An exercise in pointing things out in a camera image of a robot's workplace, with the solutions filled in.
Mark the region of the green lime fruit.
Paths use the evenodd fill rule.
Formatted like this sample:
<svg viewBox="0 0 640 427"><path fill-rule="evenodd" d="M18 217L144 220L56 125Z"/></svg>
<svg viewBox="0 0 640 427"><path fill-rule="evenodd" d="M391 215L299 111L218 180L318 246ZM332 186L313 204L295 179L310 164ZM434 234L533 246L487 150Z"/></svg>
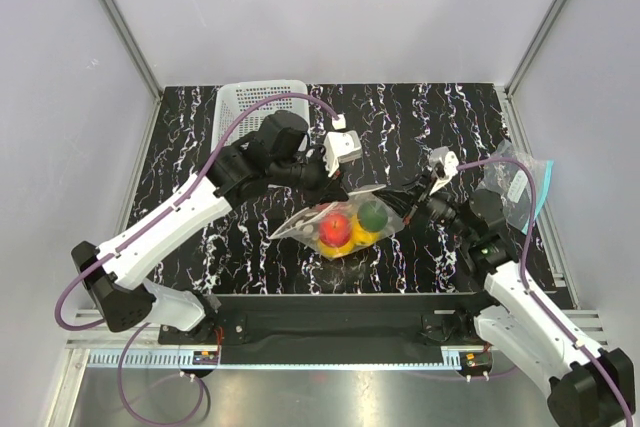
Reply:
<svg viewBox="0 0 640 427"><path fill-rule="evenodd" d="M377 233L382 231L389 222L386 207L378 201L366 201L357 211L359 225L366 231Z"/></svg>

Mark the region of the clear dotted zip bag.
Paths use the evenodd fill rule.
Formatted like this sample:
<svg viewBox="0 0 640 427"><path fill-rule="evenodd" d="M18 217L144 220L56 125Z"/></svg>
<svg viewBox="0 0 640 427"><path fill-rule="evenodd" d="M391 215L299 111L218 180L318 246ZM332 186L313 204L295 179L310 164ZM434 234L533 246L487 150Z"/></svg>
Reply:
<svg viewBox="0 0 640 427"><path fill-rule="evenodd" d="M384 188L385 185L361 187L350 192L346 201L299 210L270 239L294 239L327 259L368 248L405 227L402 217L377 197Z"/></svg>

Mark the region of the red apple fruit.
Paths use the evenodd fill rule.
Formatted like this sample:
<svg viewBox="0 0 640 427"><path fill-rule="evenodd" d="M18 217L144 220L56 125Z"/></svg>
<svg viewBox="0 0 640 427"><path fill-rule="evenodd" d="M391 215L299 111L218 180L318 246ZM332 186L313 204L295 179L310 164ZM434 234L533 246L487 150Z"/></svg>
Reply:
<svg viewBox="0 0 640 427"><path fill-rule="evenodd" d="M331 246L342 246L350 240L351 224L342 213L330 213L319 224L319 240Z"/></svg>

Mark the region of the yellow orange fruit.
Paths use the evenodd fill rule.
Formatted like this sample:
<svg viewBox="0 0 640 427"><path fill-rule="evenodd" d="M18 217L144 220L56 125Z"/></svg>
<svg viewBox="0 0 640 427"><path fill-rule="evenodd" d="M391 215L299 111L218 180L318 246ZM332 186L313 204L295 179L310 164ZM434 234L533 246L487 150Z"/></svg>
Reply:
<svg viewBox="0 0 640 427"><path fill-rule="evenodd" d="M367 231L359 222L358 217L351 217L351 240L356 247L368 247L379 240L379 234Z"/></svg>

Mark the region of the yellow lemon fruit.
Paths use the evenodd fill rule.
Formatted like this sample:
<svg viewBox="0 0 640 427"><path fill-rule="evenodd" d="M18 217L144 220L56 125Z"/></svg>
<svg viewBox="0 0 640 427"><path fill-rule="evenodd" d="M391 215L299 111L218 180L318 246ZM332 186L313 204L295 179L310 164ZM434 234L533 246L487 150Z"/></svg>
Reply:
<svg viewBox="0 0 640 427"><path fill-rule="evenodd" d="M319 241L317 247L324 257L328 259L336 259L349 255L354 250L355 244L353 242L347 242L342 246L336 247Z"/></svg>

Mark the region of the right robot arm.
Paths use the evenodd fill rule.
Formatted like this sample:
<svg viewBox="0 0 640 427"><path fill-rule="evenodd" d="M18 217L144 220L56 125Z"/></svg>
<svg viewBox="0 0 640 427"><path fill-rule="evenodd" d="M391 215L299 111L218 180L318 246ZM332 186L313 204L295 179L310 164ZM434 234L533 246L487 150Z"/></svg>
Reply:
<svg viewBox="0 0 640 427"><path fill-rule="evenodd" d="M419 188L384 188L377 196L405 223L424 220L458 237L462 270L481 289L456 312L460 340L482 340L503 352L538 387L559 426L632 425L631 358L589 337L533 280L498 194L479 189L463 204Z"/></svg>

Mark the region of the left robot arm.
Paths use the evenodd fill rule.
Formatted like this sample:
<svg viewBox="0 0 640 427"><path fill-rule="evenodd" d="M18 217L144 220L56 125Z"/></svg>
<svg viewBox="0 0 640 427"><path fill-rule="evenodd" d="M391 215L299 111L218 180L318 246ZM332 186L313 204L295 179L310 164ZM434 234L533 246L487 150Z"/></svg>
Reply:
<svg viewBox="0 0 640 427"><path fill-rule="evenodd" d="M214 306L188 290L150 281L150 272L206 225L272 187L298 190L311 206L347 199L340 169L360 157L361 145L343 116L332 123L322 143L302 151L308 123L276 111L257 130L234 142L223 139L198 172L138 223L99 245L77 244L71 257L102 323L114 333L163 323L193 342L208 341L216 329Z"/></svg>

